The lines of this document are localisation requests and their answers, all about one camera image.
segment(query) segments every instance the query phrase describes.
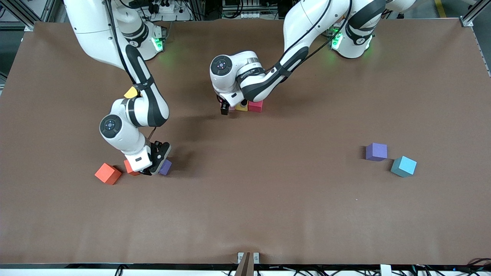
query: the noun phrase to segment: red cube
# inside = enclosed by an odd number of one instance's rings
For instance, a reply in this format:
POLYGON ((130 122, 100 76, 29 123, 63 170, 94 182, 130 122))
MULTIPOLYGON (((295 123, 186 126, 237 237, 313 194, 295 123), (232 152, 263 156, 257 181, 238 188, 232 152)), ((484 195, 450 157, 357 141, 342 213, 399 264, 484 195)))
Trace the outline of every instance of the red cube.
POLYGON ((131 165, 130 165, 130 161, 128 161, 128 159, 125 159, 124 161, 124 167, 126 168, 126 172, 131 174, 132 176, 136 176, 136 175, 139 175, 140 173, 137 172, 137 171, 133 171, 133 169, 131 168, 131 165))
POLYGON ((116 170, 115 167, 104 163, 95 173, 95 176, 106 184, 114 185, 116 180, 121 176, 121 172, 116 170))
POLYGON ((260 102, 249 102, 249 111, 252 112, 261 112, 263 111, 263 101, 260 102))

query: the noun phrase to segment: yellow cube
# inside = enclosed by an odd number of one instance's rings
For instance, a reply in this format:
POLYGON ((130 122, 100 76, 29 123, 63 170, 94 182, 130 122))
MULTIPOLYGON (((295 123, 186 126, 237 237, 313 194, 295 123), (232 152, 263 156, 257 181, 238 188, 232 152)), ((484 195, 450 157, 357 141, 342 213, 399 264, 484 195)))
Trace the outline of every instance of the yellow cube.
POLYGON ((248 106, 249 102, 247 102, 247 104, 245 106, 242 106, 240 103, 238 105, 235 106, 235 110, 240 110, 240 111, 247 111, 247 106, 248 106))
POLYGON ((124 94, 127 99, 135 98, 136 96, 138 96, 138 91, 133 86, 124 94))

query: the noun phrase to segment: table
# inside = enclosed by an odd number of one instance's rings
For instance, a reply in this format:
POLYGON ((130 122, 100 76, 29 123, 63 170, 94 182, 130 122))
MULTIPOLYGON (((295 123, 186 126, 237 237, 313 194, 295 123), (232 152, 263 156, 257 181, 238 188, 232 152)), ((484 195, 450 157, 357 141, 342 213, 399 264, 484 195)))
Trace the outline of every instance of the table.
MULTIPOLYGON (((131 83, 92 60, 68 24, 26 33, 0 98, 1 263, 465 264, 491 255, 491 80, 457 19, 382 20, 361 58, 323 49, 265 100, 219 114, 208 66, 219 54, 282 53, 281 21, 172 26, 148 62, 169 103, 153 135, 170 174, 123 169, 98 133, 131 83), (418 161, 415 175, 389 158, 418 161)), ((322 38, 313 47, 321 45, 322 38)), ((150 128, 144 129, 149 134, 150 128)))

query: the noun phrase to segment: purple cube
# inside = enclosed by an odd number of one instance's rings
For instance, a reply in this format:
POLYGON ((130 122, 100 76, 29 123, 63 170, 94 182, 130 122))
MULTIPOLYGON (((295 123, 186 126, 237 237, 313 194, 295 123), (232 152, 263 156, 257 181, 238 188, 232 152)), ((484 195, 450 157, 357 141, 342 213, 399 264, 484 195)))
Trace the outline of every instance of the purple cube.
POLYGON ((366 160, 382 161, 387 158, 387 145, 371 143, 367 146, 366 160))
POLYGON ((162 175, 167 175, 169 173, 169 170, 170 170, 170 166, 172 165, 172 162, 165 159, 164 160, 164 164, 162 164, 162 167, 160 168, 159 170, 159 174, 162 174, 162 175))

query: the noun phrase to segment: foam cube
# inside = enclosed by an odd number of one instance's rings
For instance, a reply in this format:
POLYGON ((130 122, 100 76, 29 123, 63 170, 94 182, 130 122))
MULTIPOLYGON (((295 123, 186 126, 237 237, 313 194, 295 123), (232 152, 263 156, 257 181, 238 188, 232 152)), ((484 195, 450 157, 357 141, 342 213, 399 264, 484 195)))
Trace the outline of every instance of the foam cube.
POLYGON ((136 175, 140 174, 137 171, 133 171, 133 169, 131 168, 131 165, 130 165, 130 161, 128 161, 127 159, 125 159, 125 161, 124 161, 124 167, 126 168, 126 172, 131 174, 132 176, 136 176, 136 175))
POLYGON ((121 176, 121 172, 115 167, 104 163, 95 173, 95 176, 106 184, 114 185, 116 180, 118 180, 118 178, 121 176))
POLYGON ((261 112, 263 110, 263 101, 259 101, 257 103, 249 102, 247 108, 252 112, 261 112))
POLYGON ((138 96, 138 91, 133 86, 124 94, 124 97, 127 99, 135 98, 136 96, 138 96))
POLYGON ((249 105, 249 102, 245 106, 242 106, 240 103, 235 106, 235 110, 240 110, 240 111, 247 111, 247 106, 249 105))
POLYGON ((162 175, 167 175, 169 173, 169 170, 170 170, 170 166, 172 165, 172 162, 165 159, 164 160, 164 164, 162 164, 162 167, 160 168, 159 170, 159 174, 162 174, 162 175))
POLYGON ((408 177, 414 174, 414 170, 416 169, 417 162, 407 158, 406 156, 402 156, 394 160, 394 164, 392 165, 391 172, 401 176, 408 177))
POLYGON ((371 143, 366 148, 365 159, 370 161, 382 161, 387 159, 387 145, 371 143))

